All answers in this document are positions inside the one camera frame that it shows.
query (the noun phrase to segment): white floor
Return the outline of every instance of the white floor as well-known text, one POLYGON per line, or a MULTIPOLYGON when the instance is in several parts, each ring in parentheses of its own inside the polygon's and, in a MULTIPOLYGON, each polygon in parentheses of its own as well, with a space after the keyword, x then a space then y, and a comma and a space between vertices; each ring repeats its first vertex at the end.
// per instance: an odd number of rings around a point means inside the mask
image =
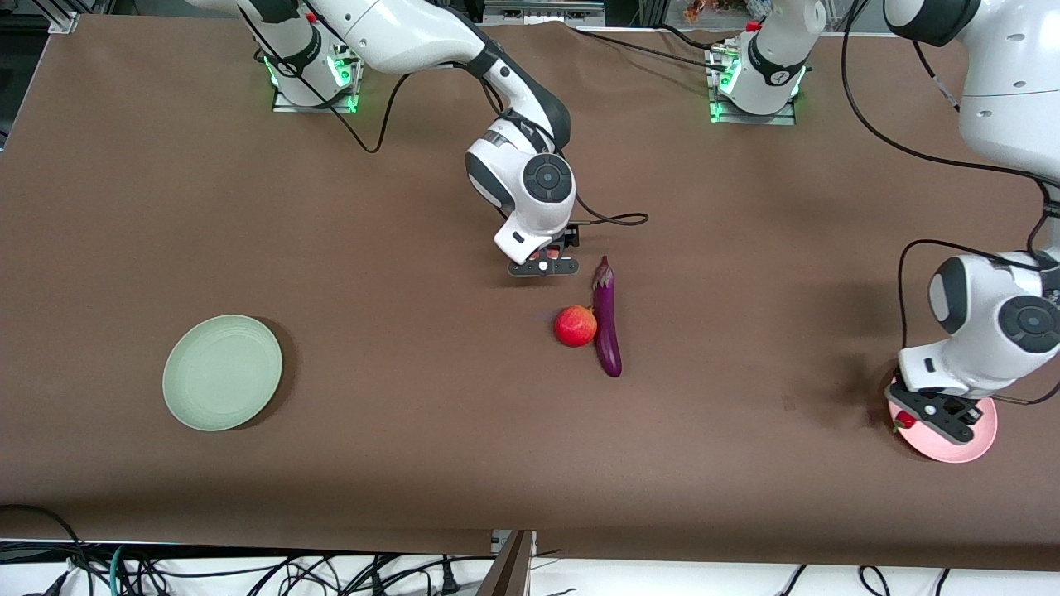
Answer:
MULTIPOLYGON (((437 560, 438 556, 407 556, 386 568, 384 577, 404 568, 411 568, 437 560)), ((306 559, 312 564, 315 559, 306 559)), ((166 561, 161 568, 177 573, 210 573, 252 568, 277 564, 279 558, 255 559, 199 559, 166 561)), ((335 559, 340 580, 348 581, 365 565, 370 557, 335 559)), ((454 564, 459 583, 469 594, 474 594, 475 582, 480 581, 489 568, 489 561, 469 561, 454 564)), ((536 559, 530 574, 530 596, 549 596, 576 589, 573 596, 776 596, 780 593, 794 565, 731 564, 731 563, 671 563, 643 561, 601 561, 585 559, 536 559)), ((42 593, 66 569, 64 563, 21 563, 0 565, 0 596, 23 596, 42 593)), ((881 569, 894 596, 934 596, 939 569, 883 567, 881 569)), ((209 579, 172 578, 172 592, 179 596, 242 596, 264 575, 263 572, 209 579)), ((331 579, 330 571, 322 572, 331 579)), ((284 573, 277 574, 265 589, 263 596, 280 592, 284 573)), ((441 568, 431 569, 435 590, 441 586, 441 568)), ((96 594, 106 596, 109 590, 96 580, 96 594)), ((417 575, 387 591, 389 596, 425 595, 426 577, 417 575)), ((876 585, 881 594, 883 590, 876 585)), ((71 574, 63 596, 88 594, 83 572, 71 574)), ((302 582, 290 596, 323 596, 316 584, 302 582)), ((792 596, 869 596, 862 588, 856 567, 811 565, 799 579, 792 596)), ((942 596, 1057 596, 1060 595, 1060 573, 1029 573, 1004 571, 955 569, 942 589, 942 596)))

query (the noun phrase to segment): purple eggplant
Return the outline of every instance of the purple eggplant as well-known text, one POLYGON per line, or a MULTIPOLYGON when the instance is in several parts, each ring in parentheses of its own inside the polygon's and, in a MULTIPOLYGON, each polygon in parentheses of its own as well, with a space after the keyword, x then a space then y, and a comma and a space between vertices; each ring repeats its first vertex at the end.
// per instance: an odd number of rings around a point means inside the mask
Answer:
POLYGON ((615 271, 606 257, 600 260, 593 275, 593 313, 597 317, 596 347, 600 366, 608 376, 618 376, 622 374, 622 355, 618 352, 615 333, 615 271))

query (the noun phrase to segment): plate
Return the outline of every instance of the plate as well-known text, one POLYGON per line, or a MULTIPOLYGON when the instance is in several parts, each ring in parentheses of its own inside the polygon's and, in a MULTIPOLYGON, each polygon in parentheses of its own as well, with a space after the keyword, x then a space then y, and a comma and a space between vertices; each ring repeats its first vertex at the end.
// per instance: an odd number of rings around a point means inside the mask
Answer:
POLYGON ((205 320, 170 352, 162 396, 177 420, 196 431, 227 431, 253 418, 280 384, 280 343, 243 315, 205 320))
MULTIPOLYGON (((951 443, 920 421, 917 421, 912 428, 899 428, 898 434, 925 457, 943 463, 968 463, 983 457, 997 436, 997 408, 994 401, 984 398, 976 405, 983 410, 983 417, 972 427, 974 436, 967 444, 951 443)), ((901 408, 889 400, 887 408, 890 410, 891 420, 901 411, 901 408)))

